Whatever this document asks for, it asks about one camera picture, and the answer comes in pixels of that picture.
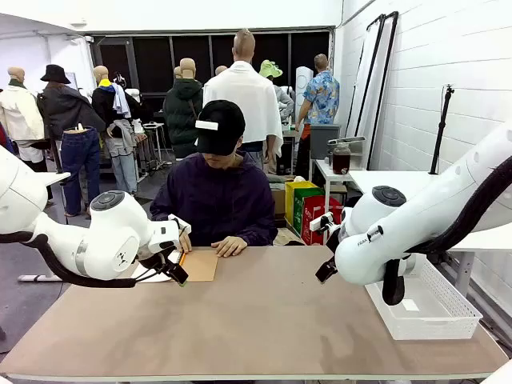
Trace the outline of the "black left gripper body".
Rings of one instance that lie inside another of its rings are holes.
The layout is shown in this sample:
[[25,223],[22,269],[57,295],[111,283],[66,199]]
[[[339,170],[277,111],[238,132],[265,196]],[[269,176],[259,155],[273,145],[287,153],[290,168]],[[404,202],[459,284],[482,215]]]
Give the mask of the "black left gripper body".
[[147,269],[155,270],[157,273],[173,273],[178,264],[170,259],[170,253],[159,252],[146,259],[139,259],[139,263]]

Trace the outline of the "mannequin with black bucket hat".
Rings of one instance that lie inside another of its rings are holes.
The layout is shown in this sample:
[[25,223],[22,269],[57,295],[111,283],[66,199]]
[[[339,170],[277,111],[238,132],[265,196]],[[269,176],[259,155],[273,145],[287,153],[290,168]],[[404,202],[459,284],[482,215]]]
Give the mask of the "mannequin with black bucket hat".
[[38,95],[37,104],[49,138],[62,145],[67,130],[83,130],[86,126],[92,126],[98,134],[105,130],[106,124],[88,99],[70,87],[62,67],[49,64],[41,80],[47,85]]

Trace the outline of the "mannequin in dark puffer jacket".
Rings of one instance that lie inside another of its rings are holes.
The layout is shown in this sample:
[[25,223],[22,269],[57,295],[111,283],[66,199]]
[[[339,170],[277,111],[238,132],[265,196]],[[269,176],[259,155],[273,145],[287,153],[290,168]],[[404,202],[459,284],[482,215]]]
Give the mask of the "mannequin in dark puffer jacket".
[[195,79],[196,65],[192,58],[180,61],[179,73],[181,77],[174,80],[166,93],[162,110],[174,156],[183,159],[197,152],[195,123],[202,110],[203,85]]

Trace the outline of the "green shopping bag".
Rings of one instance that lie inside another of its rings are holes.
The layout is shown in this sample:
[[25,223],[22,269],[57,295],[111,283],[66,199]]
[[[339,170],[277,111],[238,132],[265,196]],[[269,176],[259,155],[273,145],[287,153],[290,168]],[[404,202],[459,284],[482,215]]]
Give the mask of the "green shopping bag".
[[303,218],[311,219],[314,209],[322,207],[324,189],[319,187],[301,187],[294,190],[294,216],[293,227],[302,235]]

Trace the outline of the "brown spiral notebook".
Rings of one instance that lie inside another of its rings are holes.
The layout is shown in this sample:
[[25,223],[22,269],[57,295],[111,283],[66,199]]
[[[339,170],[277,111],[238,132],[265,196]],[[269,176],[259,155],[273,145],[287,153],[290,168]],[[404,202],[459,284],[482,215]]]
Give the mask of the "brown spiral notebook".
[[[212,282],[217,268],[218,256],[214,250],[194,250],[187,253],[182,267],[188,273],[186,282]],[[144,282],[170,282],[171,277],[164,273],[156,274],[154,269],[148,269],[137,264],[132,278],[143,278]]]

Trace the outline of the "mannequin with white towel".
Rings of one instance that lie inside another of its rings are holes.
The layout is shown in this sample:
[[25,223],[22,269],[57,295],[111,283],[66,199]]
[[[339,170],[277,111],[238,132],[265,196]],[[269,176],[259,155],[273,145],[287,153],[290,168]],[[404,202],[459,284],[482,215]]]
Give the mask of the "mannequin with white towel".
[[225,99],[239,106],[246,122],[241,150],[263,169],[281,153],[282,123],[273,83],[252,66],[254,50],[253,34],[239,30],[232,47],[234,63],[204,85],[203,102]]

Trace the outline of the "black light stand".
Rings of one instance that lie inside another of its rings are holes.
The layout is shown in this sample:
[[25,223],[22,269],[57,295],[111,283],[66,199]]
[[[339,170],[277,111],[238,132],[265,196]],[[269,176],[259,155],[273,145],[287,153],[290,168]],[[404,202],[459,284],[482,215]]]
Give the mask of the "black light stand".
[[442,144],[442,137],[443,137],[444,130],[446,127],[446,116],[447,116],[450,100],[451,100],[453,93],[454,93],[454,88],[451,84],[447,84],[443,87],[443,100],[442,100],[440,121],[438,124],[438,132],[437,132],[437,136],[436,136],[436,140],[435,140],[434,152],[432,155],[432,161],[430,164],[430,171],[429,171],[429,174],[432,174],[432,175],[436,175],[438,173],[438,162],[439,162],[440,149],[441,149],[441,144]]

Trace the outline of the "light green hat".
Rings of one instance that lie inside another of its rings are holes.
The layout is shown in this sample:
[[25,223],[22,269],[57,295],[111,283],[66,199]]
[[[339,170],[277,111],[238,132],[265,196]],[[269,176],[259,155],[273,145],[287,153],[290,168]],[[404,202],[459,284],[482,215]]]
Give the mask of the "light green hat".
[[265,59],[260,65],[259,74],[264,78],[278,78],[282,76],[282,70],[275,64],[275,62]]

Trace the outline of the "small white side table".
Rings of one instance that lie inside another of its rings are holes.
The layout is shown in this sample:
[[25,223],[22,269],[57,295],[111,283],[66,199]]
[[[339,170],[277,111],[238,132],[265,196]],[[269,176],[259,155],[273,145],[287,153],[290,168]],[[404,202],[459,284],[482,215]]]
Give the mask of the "small white side table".
[[334,184],[340,184],[344,182],[352,182],[353,179],[349,174],[335,174],[328,163],[325,163],[324,160],[318,160],[318,159],[311,159],[310,160],[310,168],[309,168],[309,181],[313,181],[313,176],[315,170],[318,169],[318,171],[322,174],[323,178],[325,179],[325,198],[324,198],[324,211],[325,214],[329,211],[329,202],[330,202],[330,191],[331,191],[331,185]]

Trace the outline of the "black-framed white panel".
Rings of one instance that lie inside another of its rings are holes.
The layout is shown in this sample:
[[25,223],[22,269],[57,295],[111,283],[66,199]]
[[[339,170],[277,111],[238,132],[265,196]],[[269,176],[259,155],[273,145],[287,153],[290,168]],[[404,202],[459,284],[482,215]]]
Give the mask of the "black-framed white panel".
[[368,138],[370,146],[366,161],[367,170],[376,169],[380,159],[387,83],[393,58],[398,20],[399,12],[393,11],[386,14],[381,22],[382,32],[380,33],[378,51],[375,59],[377,68],[372,70],[374,90],[372,92],[372,107],[370,108],[371,119],[369,120],[369,122],[372,123],[372,135]]
[[369,87],[369,78],[373,71],[375,58],[380,44],[384,18],[385,16],[383,14],[379,15],[366,28],[357,76],[354,82],[349,118],[347,120],[346,133],[348,138],[358,136],[358,128],[362,119],[362,108],[364,107]]

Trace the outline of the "blue jeans half mannequin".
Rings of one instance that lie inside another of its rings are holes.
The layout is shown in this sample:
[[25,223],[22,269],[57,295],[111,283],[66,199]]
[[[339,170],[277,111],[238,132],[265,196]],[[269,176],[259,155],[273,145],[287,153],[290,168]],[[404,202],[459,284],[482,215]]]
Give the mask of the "blue jeans half mannequin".
[[100,195],[100,145],[98,132],[92,126],[83,130],[67,130],[62,135],[62,170],[69,172],[63,187],[66,214],[75,216],[82,211],[82,190],[79,181],[80,169],[86,172],[87,201],[91,203]]

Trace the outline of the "olive green cloth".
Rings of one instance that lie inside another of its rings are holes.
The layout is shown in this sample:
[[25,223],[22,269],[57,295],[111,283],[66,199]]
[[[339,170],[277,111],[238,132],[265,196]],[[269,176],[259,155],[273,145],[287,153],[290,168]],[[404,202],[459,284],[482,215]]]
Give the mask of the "olive green cloth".
[[295,176],[293,175],[276,175],[267,174],[267,179],[272,190],[284,190],[287,182],[293,182]]

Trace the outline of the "dark red garment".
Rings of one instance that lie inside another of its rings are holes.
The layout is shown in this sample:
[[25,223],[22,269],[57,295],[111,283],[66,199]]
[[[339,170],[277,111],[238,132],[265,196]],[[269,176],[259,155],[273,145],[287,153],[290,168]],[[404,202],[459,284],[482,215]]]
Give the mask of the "dark red garment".
[[12,146],[11,140],[9,139],[6,130],[3,125],[0,123],[0,145],[3,146],[10,153],[14,153],[14,148]]

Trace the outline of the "beige paper bag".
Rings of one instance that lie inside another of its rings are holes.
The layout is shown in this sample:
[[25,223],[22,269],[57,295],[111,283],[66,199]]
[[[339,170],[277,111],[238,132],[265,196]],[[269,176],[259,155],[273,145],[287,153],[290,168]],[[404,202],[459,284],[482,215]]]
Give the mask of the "beige paper bag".
[[288,228],[278,228],[278,233],[274,239],[274,246],[285,246],[292,242],[293,244],[304,245],[303,240],[300,239],[295,233],[290,231]]

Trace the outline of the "yellow shopping bag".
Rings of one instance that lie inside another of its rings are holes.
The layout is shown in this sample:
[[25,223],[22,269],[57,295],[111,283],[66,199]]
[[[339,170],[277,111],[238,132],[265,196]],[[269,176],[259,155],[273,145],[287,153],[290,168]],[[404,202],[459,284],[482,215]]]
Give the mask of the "yellow shopping bag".
[[293,227],[293,216],[294,216],[294,190],[301,187],[317,187],[315,184],[309,181],[298,181],[298,182],[287,182],[286,183],[286,213],[285,218],[287,223]]

